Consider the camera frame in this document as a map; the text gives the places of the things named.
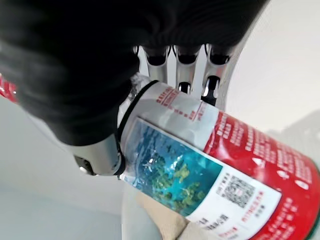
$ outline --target silver metal part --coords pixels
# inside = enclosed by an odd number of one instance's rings
[[[166,84],[168,83],[168,68],[167,68],[168,53],[169,53],[169,48],[166,49],[165,61],[161,65],[152,65],[148,61],[148,57],[146,54],[146,64],[148,66],[149,78],[152,81],[158,80],[158,81],[166,83]]]
[[[195,54],[195,61],[190,64],[184,64],[179,60],[179,51],[176,51],[176,71],[175,71],[175,87],[177,89],[180,88],[180,83],[186,82],[189,83],[190,86],[192,86],[194,77],[195,77],[195,71],[196,71],[196,64],[198,59],[198,53]]]
[[[112,176],[121,165],[114,135],[91,145],[65,146],[75,156],[80,170],[89,175]]]
[[[180,82],[177,89],[180,92],[186,93],[186,94],[190,94],[191,93],[191,84],[189,82]]]
[[[221,64],[221,65],[217,65],[217,64],[212,63],[210,60],[210,52],[211,52],[211,46],[209,47],[209,50],[208,50],[206,66],[204,69],[204,75],[203,75],[203,81],[202,81],[202,95],[204,95],[206,92],[208,78],[210,76],[217,76],[220,79],[222,79],[224,72],[225,72],[225,69],[228,65],[228,62],[226,62],[225,64]]]

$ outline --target spray can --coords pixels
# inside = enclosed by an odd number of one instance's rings
[[[217,240],[311,239],[320,175],[307,156],[153,81],[120,127],[122,180]]]

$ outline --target robotic hand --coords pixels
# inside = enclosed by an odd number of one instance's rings
[[[133,47],[143,46],[150,77],[165,81],[168,46],[176,45],[177,88],[189,93],[199,46],[209,44],[202,99],[214,104],[208,93],[219,85],[219,66],[266,2],[4,0],[0,73],[16,85],[19,104],[47,124],[80,168],[118,175],[125,169],[118,110],[139,71]]]

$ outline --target white label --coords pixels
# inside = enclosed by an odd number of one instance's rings
[[[266,224],[280,198],[280,192],[225,165],[206,198],[187,219],[217,240],[246,240]]]

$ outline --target beige cloth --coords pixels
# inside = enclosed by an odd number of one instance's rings
[[[189,222],[142,192],[138,193],[137,202],[157,225],[163,240],[176,240]]]

